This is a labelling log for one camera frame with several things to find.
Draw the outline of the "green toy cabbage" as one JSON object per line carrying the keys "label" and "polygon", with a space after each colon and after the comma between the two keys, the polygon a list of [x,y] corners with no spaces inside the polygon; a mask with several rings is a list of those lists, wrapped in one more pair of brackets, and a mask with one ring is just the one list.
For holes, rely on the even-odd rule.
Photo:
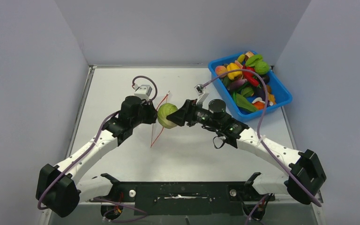
{"label": "green toy cabbage", "polygon": [[167,120],[166,117],[167,117],[167,115],[169,115],[177,110],[178,110],[178,108],[174,104],[171,104],[171,103],[162,104],[157,111],[157,120],[158,120],[159,124],[163,128],[166,128],[166,129],[171,129],[171,128],[176,127],[177,125],[175,125],[174,123]]}

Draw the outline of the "red toy chili pepper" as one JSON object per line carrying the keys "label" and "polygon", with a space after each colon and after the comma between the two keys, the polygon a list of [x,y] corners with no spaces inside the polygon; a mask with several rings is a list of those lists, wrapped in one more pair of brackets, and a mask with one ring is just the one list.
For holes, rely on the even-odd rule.
{"label": "red toy chili pepper", "polygon": [[[243,66],[243,69],[255,72],[255,69],[252,68],[252,67]],[[254,78],[253,73],[248,72],[248,71],[243,71],[242,73],[243,73],[243,78],[246,79],[252,86],[254,86],[254,87],[259,87],[260,86],[259,81],[256,78]]]}

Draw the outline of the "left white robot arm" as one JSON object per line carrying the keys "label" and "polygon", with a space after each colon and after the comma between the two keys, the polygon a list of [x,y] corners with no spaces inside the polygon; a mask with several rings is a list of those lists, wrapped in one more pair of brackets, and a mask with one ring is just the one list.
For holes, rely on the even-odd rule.
{"label": "left white robot arm", "polygon": [[37,208],[51,209],[66,217],[81,202],[106,196],[113,187],[104,176],[80,181],[104,155],[119,147],[140,124],[154,124],[157,111],[151,100],[127,96],[119,111],[108,115],[97,133],[78,151],[56,165],[46,164],[39,172],[36,190]]}

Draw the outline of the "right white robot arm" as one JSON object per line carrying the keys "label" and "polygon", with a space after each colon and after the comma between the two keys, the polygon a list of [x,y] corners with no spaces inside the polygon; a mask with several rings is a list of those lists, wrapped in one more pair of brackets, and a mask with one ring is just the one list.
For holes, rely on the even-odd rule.
{"label": "right white robot arm", "polygon": [[166,118],[181,127],[199,123],[222,137],[225,144],[252,153],[282,172],[278,176],[253,173],[245,182],[247,198],[257,200],[265,194],[285,194],[302,204],[322,205],[316,195],[326,175],[317,154],[311,150],[294,150],[263,137],[228,114],[223,100],[212,100],[208,109],[194,100],[186,100]]}

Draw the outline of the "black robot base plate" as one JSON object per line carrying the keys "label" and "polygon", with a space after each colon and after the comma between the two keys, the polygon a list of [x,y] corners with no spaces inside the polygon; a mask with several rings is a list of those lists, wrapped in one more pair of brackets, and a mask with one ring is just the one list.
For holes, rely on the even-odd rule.
{"label": "black robot base plate", "polygon": [[127,182],[114,183],[107,200],[134,203],[149,216],[242,216],[242,202],[262,198],[246,181],[230,182]]}

